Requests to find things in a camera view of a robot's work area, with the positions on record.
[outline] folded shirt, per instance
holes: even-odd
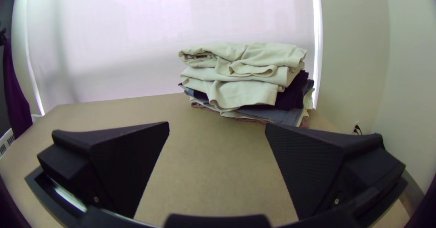
[[[196,104],[199,104],[199,105],[201,105],[201,106],[203,106],[205,108],[208,108],[210,110],[218,112],[221,116],[224,116],[224,117],[259,120],[255,116],[243,115],[243,114],[240,114],[240,113],[238,113],[238,112],[236,112],[234,110],[231,110],[231,111],[221,110],[221,109],[217,108],[216,106],[213,106],[213,105],[209,104],[205,100],[196,99],[196,98],[191,97],[191,96],[189,97],[189,102],[191,103],[191,106],[194,105],[194,107],[199,107],[198,105],[196,105]],[[270,121],[268,119],[262,119],[262,121],[273,122],[273,121]]]
[[[304,49],[284,43],[215,42],[183,49],[178,55],[188,66],[215,68],[225,76],[270,77],[282,66],[296,72],[306,53]]]
[[[305,105],[302,109],[291,109],[291,110],[282,110],[282,109],[237,109],[236,112],[246,115],[253,116],[256,118],[262,118],[266,120],[273,121],[275,123],[296,126],[301,122],[301,114],[304,110],[313,109],[312,92],[314,88],[307,88],[305,91],[305,95],[303,101]]]
[[[274,105],[256,104],[246,105],[242,108],[245,109],[283,109],[290,110],[293,108],[303,108],[303,97],[306,93],[306,89],[311,89],[314,85],[313,80],[308,79],[309,73],[302,70],[292,83],[282,92],[277,93],[276,103]]]
[[[192,107],[198,107],[198,108],[204,108],[211,111],[215,111],[220,113],[221,116],[229,117],[229,118],[235,118],[238,120],[246,120],[246,121],[254,121],[258,123],[279,123],[283,125],[290,125],[290,126],[296,126],[299,127],[303,119],[307,119],[309,117],[309,113],[307,112],[307,109],[293,109],[290,111],[287,111],[286,113],[283,113],[283,110],[278,111],[272,111],[270,115],[262,114],[261,116],[267,116],[268,118],[258,117],[256,113],[244,113],[244,112],[238,112],[236,111],[222,111],[220,109],[217,109],[213,105],[210,105],[207,101],[202,99],[196,99],[194,97],[189,97],[189,101],[191,103]]]
[[[293,108],[302,109],[303,108],[303,98],[304,94],[307,93],[314,86],[314,81],[307,79],[308,73],[301,71],[299,73],[299,78],[296,78],[292,84],[285,88],[284,92],[277,93],[276,102],[274,105],[268,104],[255,104],[255,105],[245,105],[241,109],[283,109],[290,110]],[[208,95],[201,91],[187,88],[181,83],[179,84],[185,91],[188,91],[189,95],[197,98],[209,101]]]
[[[277,92],[284,87],[260,81],[202,81],[181,76],[182,85],[206,93],[209,103],[217,108],[235,110],[244,105],[276,103]]]
[[[301,62],[299,66],[295,69],[295,72],[291,72],[289,67],[278,67],[271,76],[269,77],[259,77],[255,75],[248,75],[243,77],[238,76],[226,76],[216,72],[214,68],[193,68],[188,67],[182,73],[181,76],[191,77],[203,81],[262,81],[272,84],[277,84],[283,87],[288,87],[292,80],[297,76],[300,70],[304,69],[304,62]]]

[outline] tan tabletop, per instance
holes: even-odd
[[[311,128],[336,131],[317,111],[309,114]],[[170,134],[135,219],[159,226],[170,213],[200,216],[263,213],[273,226],[298,220],[265,137],[265,125],[191,108],[185,94],[57,106],[12,144],[0,159],[0,174],[32,227],[60,227],[24,180],[39,166],[36,155],[53,143],[51,132],[158,121],[169,122]],[[406,211],[397,201],[379,221],[383,225],[377,226],[401,227],[407,219]]]

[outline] purple cloth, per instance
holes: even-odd
[[[15,75],[10,42],[6,35],[0,35],[0,38],[4,46],[3,77],[6,107],[14,137],[18,138],[32,125],[32,117],[30,115],[29,103],[24,97]]]

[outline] hanging towel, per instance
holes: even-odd
[[[226,76],[270,77],[281,66],[296,72],[306,52],[284,43],[216,42],[183,49],[178,55],[188,66],[215,68],[217,73]]]
[[[206,93],[210,104],[229,110],[249,104],[274,105],[277,92],[284,91],[282,86],[259,81],[212,82],[184,76],[181,78],[183,86]]]
[[[6,107],[8,109],[9,123],[12,127],[12,132],[14,133],[14,137],[18,138],[32,125],[32,116],[30,115],[29,103],[24,97],[15,75],[9,38],[6,37],[5,34],[0,33],[0,39],[4,46],[3,82]]]
[[[304,69],[304,62],[301,62],[300,65],[296,68],[296,72],[293,73],[289,69],[289,67],[281,66],[278,67],[277,70],[273,72],[273,74],[269,77],[259,77],[255,75],[248,75],[243,77],[237,76],[226,76],[216,72],[214,68],[186,68],[181,75],[192,77],[198,80],[203,81],[225,81],[225,82],[233,82],[233,81],[262,81],[268,82],[272,84],[277,84],[280,86],[288,87],[291,82],[294,80],[295,76],[300,72],[300,70]]]

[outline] beige cloth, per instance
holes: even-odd
[[[292,80],[294,80],[295,76],[299,73],[300,70],[304,69],[304,62],[301,62],[297,67],[298,72],[293,73],[291,69],[286,66],[278,67],[271,76],[262,77],[262,76],[226,76],[218,73],[214,68],[193,68],[188,67],[182,72],[182,76],[192,77],[198,80],[203,81],[224,81],[224,82],[233,82],[233,81],[262,81],[268,82],[272,84],[277,84],[280,86],[288,87]]]
[[[189,97],[189,102],[191,103],[191,105],[193,103],[197,103],[197,104],[200,104],[200,105],[204,106],[205,108],[214,110],[214,111],[218,112],[223,117],[241,118],[241,119],[258,119],[258,118],[255,118],[255,117],[250,117],[250,116],[242,115],[242,114],[240,114],[240,113],[238,113],[236,111],[222,110],[222,109],[217,108],[216,106],[214,106],[212,104],[205,104],[202,100],[196,99],[196,98],[191,97],[191,96]],[[262,119],[262,120],[273,123],[273,121],[270,121],[270,120],[267,120],[267,119]]]
[[[250,104],[275,105],[277,92],[283,92],[284,87],[277,84],[260,81],[202,81],[181,76],[182,85],[203,93],[209,98],[209,103],[223,110],[236,110]]]
[[[250,44],[215,42],[196,45],[179,52],[188,66],[215,68],[226,76],[273,76],[278,67],[298,72],[306,50],[284,43],[254,42]]]
[[[213,111],[218,112],[223,117],[236,118],[236,119],[250,119],[250,120],[254,120],[254,121],[265,121],[265,122],[274,123],[273,121],[265,119],[265,118],[259,118],[259,117],[255,117],[255,116],[247,116],[247,115],[240,114],[236,111],[221,110],[213,105],[205,104],[202,100],[196,99],[196,98],[191,97],[191,96],[189,97],[189,102],[191,103],[191,106],[193,104],[200,104],[209,110],[213,110]],[[306,108],[303,109],[303,112],[301,113],[300,118],[298,119],[298,123],[297,123],[296,127],[300,126],[303,118],[305,118],[305,119],[309,118],[309,113],[307,112]]]

